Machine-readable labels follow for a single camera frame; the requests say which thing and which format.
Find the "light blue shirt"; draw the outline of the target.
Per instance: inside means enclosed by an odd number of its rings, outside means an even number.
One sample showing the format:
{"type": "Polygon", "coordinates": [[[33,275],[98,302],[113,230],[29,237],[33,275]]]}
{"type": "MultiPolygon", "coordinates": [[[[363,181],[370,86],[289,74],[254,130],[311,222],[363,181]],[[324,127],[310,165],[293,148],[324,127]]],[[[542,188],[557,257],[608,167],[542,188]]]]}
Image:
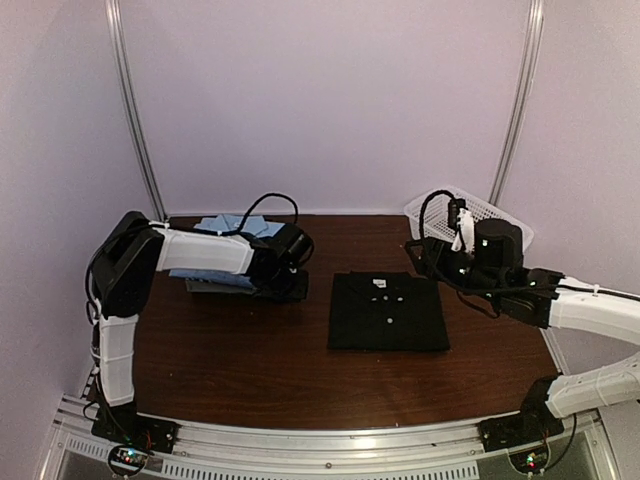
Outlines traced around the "light blue shirt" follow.
{"type": "MultiPolygon", "coordinates": [[[[240,215],[222,214],[215,217],[203,218],[195,225],[195,228],[200,230],[227,232],[236,230],[240,225],[241,220],[242,216],[240,215]]],[[[282,222],[268,221],[263,216],[250,216],[246,220],[242,231],[252,234],[257,238],[265,238],[275,235],[283,226],[284,224],[282,222]]],[[[169,275],[174,278],[182,278],[185,280],[217,283],[244,289],[253,288],[248,277],[222,271],[173,269],[169,272],[169,275]]]]}

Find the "black long sleeve shirt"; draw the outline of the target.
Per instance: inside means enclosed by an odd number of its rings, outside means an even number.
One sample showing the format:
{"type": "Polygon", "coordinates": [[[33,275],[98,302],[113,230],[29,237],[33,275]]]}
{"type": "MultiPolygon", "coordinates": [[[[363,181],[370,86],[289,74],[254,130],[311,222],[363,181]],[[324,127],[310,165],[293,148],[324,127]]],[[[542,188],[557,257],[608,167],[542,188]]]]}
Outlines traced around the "black long sleeve shirt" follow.
{"type": "Polygon", "coordinates": [[[349,351],[450,349],[438,284],[407,272],[333,277],[327,347],[349,351]]]}

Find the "grey shirt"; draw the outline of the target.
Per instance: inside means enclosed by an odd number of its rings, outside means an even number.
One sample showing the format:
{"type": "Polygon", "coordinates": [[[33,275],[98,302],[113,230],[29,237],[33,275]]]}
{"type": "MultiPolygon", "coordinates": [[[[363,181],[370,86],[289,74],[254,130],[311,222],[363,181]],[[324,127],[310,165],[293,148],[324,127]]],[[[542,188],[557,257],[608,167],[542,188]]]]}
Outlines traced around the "grey shirt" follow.
{"type": "Polygon", "coordinates": [[[201,281],[197,279],[187,279],[185,281],[185,284],[186,290],[190,293],[253,295],[256,292],[256,289],[254,287],[228,285],[216,282],[201,281]]]}

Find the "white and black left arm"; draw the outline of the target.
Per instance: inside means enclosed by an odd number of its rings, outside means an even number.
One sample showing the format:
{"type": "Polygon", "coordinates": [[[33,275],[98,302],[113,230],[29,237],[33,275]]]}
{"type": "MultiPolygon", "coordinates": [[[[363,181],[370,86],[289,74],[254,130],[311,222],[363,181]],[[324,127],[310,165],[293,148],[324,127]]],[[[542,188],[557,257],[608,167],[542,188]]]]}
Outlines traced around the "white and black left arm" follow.
{"type": "Polygon", "coordinates": [[[304,265],[315,250],[295,223],[266,237],[242,230],[173,228],[127,212],[89,260],[84,280],[94,330],[92,354],[106,429],[123,444],[144,433],[133,385],[134,338],[156,273],[175,269],[244,277],[269,298],[299,301],[308,290],[304,265]]]}

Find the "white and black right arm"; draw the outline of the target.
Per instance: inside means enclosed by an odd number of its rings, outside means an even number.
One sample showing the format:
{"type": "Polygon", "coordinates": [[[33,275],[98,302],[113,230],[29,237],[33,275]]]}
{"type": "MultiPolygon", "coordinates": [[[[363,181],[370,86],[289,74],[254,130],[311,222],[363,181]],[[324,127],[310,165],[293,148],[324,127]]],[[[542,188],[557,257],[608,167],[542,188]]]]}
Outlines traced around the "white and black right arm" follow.
{"type": "MultiPolygon", "coordinates": [[[[421,233],[404,248],[417,273],[462,296],[487,301],[490,316],[505,315],[539,329],[573,329],[639,342],[639,298],[561,272],[526,268],[521,229],[503,219],[462,221],[453,241],[421,233]]],[[[539,403],[513,419],[519,440],[535,440],[551,424],[584,410],[639,397],[639,357],[545,381],[539,403]]]]}

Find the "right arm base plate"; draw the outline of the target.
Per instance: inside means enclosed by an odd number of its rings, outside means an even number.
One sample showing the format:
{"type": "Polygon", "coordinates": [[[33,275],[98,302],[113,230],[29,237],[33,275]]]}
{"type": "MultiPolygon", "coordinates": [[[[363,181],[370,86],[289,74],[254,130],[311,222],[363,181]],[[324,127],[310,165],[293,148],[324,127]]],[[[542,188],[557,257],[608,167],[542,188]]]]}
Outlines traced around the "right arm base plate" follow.
{"type": "Polygon", "coordinates": [[[550,464],[549,440],[564,432],[555,417],[516,413],[483,420],[478,431],[486,453],[505,450],[516,472],[533,476],[550,464]]]}

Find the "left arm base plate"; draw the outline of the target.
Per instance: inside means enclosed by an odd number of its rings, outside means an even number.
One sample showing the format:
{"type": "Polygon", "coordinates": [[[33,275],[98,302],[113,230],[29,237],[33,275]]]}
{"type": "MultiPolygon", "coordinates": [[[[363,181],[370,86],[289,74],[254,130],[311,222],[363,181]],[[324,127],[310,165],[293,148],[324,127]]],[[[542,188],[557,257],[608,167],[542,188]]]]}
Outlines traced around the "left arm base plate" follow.
{"type": "Polygon", "coordinates": [[[173,452],[178,424],[137,415],[127,432],[116,425],[106,413],[98,413],[91,433],[112,443],[106,463],[118,476],[131,477],[141,473],[159,453],[173,452]]]}

